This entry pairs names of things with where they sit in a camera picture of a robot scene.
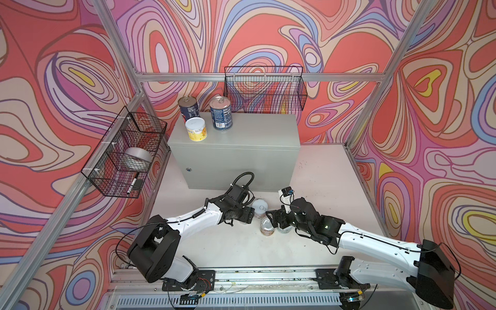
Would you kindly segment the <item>small white can pull tab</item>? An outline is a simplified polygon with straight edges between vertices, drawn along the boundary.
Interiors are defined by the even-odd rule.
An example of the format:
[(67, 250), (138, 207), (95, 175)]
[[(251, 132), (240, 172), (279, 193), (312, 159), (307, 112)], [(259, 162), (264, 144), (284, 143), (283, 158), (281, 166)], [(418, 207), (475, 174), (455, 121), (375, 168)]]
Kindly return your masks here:
[(257, 199), (252, 203), (252, 208), (256, 218), (263, 218), (269, 209), (269, 205), (265, 200)]

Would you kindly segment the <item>small yellow can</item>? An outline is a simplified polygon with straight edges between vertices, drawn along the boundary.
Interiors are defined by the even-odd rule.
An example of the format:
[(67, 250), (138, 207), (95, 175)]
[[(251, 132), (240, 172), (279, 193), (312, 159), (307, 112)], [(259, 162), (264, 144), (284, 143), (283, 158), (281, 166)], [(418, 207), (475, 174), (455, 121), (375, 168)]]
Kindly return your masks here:
[(185, 127), (190, 140), (201, 142), (207, 138), (206, 123), (203, 118), (190, 118), (186, 121)]

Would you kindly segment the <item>tall light blue can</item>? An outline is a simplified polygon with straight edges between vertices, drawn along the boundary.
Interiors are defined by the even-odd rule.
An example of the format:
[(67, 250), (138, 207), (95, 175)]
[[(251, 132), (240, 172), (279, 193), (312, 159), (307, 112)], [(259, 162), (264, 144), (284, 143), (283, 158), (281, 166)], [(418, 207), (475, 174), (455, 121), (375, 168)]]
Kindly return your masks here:
[(213, 127), (216, 130), (229, 130), (233, 125), (231, 100), (225, 96), (214, 96), (209, 101)]

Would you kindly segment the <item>tall dark blue can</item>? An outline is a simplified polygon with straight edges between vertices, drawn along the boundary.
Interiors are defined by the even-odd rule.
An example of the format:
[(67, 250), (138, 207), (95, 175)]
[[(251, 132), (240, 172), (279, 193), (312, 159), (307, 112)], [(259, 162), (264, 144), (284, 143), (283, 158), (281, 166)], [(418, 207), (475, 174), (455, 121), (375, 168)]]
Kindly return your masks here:
[(200, 116), (198, 101), (193, 96), (184, 96), (180, 98), (178, 100), (178, 106), (184, 121)]

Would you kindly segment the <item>small white blue can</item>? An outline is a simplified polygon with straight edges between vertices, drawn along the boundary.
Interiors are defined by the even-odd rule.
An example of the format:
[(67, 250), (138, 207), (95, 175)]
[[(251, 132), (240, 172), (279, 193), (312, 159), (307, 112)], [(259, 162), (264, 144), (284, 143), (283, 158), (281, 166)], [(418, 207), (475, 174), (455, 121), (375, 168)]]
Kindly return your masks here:
[(291, 226), (286, 228), (280, 228), (280, 227), (277, 228), (277, 231), (282, 234), (288, 234), (291, 230), (292, 230)]

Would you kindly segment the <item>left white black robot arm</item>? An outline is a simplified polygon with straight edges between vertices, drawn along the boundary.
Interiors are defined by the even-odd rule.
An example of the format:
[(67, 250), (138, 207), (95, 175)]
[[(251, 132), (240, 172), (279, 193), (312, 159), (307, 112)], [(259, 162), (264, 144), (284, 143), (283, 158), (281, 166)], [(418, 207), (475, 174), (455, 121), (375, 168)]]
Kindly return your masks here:
[(173, 281), (191, 288), (200, 280), (198, 268), (187, 257), (176, 252), (180, 242), (203, 230), (235, 221), (250, 224), (253, 221), (254, 194), (249, 186), (254, 173), (238, 175), (228, 190), (215, 198), (206, 198), (204, 205), (175, 218), (156, 215), (138, 229), (138, 236), (127, 251), (130, 264), (148, 283), (159, 280)]

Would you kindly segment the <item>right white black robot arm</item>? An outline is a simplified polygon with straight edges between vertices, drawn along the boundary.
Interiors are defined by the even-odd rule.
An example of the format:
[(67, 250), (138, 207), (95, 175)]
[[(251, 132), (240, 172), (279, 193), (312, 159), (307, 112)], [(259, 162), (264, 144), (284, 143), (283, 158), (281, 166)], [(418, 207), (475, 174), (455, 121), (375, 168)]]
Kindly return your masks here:
[(327, 248), (356, 251), (378, 260), (373, 263), (342, 257), (335, 270), (340, 285), (401, 288), (432, 306), (454, 308), (455, 267), (441, 244), (431, 240), (423, 240), (421, 244), (394, 240), (322, 215), (305, 198), (296, 198), (290, 187), (281, 189), (278, 195), (280, 209), (266, 212), (273, 227), (292, 227), (298, 236)]

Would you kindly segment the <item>small pink can silver lid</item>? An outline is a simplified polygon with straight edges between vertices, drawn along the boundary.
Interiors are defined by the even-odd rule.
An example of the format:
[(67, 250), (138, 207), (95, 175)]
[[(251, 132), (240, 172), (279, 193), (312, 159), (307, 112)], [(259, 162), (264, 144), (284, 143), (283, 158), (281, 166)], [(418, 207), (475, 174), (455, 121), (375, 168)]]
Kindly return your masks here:
[(266, 216), (260, 220), (260, 232), (264, 236), (271, 236), (275, 232), (275, 228), (273, 227), (270, 219)]

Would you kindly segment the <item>grey metal cabinet box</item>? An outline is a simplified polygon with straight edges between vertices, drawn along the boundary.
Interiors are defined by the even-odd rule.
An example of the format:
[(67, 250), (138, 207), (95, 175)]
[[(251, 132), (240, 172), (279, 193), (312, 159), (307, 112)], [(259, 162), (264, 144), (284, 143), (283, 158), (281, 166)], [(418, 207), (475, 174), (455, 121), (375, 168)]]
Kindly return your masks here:
[(168, 140), (190, 189), (223, 190), (238, 175), (252, 172), (252, 191), (276, 192), (288, 187), (300, 151), (297, 118), (292, 114), (234, 113), (226, 131), (213, 127), (203, 112), (207, 138), (192, 141), (177, 122)]

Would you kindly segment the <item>grey tape roll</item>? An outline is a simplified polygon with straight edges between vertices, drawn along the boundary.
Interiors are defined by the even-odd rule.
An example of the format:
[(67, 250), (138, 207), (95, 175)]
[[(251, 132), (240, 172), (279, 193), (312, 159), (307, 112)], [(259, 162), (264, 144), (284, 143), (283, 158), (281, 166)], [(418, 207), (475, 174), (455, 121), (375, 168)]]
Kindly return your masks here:
[(146, 173), (152, 163), (152, 155), (149, 151), (139, 148), (130, 147), (123, 155), (122, 164), (128, 171), (137, 173)]

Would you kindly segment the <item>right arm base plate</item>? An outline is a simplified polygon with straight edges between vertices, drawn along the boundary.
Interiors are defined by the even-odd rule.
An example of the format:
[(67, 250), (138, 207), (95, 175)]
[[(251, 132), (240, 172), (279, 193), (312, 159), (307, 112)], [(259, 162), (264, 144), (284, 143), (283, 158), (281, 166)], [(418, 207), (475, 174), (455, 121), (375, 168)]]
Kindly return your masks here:
[(354, 280), (350, 272), (337, 272), (336, 269), (316, 269), (316, 281), (319, 289), (351, 289), (351, 290), (367, 290), (371, 286), (369, 284), (359, 284)]

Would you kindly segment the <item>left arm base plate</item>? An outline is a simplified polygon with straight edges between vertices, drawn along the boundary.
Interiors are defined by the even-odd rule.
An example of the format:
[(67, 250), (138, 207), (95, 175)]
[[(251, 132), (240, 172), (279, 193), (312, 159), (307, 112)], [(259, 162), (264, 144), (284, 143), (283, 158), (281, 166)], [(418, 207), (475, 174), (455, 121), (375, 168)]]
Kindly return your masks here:
[(209, 292), (214, 289), (216, 272), (214, 270), (199, 270), (193, 273), (184, 281), (179, 282), (170, 278), (165, 278), (162, 284), (164, 292)]

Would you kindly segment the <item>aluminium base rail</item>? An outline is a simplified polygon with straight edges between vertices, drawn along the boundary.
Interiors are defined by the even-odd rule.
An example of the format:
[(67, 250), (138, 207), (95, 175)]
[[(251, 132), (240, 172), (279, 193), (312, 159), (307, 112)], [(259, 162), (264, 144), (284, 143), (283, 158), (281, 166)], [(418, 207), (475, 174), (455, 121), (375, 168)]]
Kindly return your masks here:
[(319, 289), (316, 269), (333, 266), (217, 267), (214, 289), (164, 292), (135, 269), (116, 271), (99, 309), (428, 309), (414, 294), (384, 285)]

